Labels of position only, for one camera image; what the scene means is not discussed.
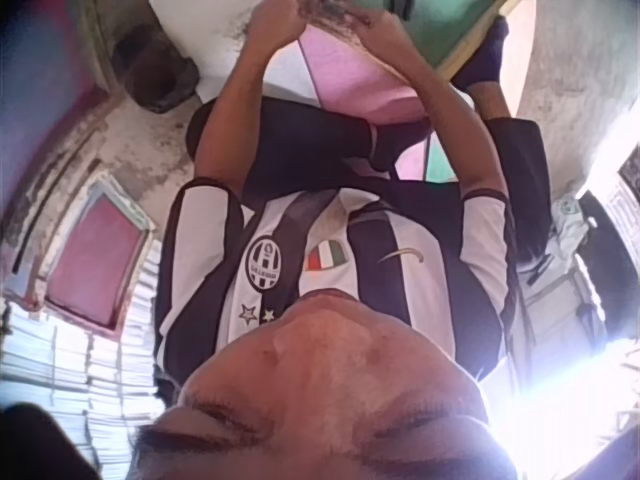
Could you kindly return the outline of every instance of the black sock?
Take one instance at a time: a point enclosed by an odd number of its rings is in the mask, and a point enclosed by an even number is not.
[[[427,138],[431,127],[424,119],[413,123],[398,123],[375,127],[378,134],[376,148],[369,160],[379,172],[388,172],[407,148]]]
[[[487,32],[476,53],[460,69],[451,83],[463,92],[480,82],[499,82],[504,41],[509,36],[507,20],[500,16]]]

